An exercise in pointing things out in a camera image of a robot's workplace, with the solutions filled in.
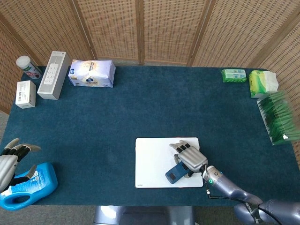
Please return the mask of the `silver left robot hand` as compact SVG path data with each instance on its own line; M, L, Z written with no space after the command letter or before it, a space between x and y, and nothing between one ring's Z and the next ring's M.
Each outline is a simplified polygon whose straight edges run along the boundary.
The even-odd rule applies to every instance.
M29 181L37 168L33 165L22 177L16 177L15 171L20 161L29 153L40 151L41 147L28 143L19 143L19 138L11 140L0 154L0 192L6 191L10 186Z

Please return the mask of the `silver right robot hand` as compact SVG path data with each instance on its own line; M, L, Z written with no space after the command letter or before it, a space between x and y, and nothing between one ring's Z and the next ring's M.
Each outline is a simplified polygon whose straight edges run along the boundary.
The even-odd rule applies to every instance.
M207 158L200 150L184 140L180 140L179 143L171 143L169 146L177 151L177 154L174 155L175 163L183 163L188 168L187 174L184 175L185 178L192 177L194 173L202 173L205 166L208 165Z

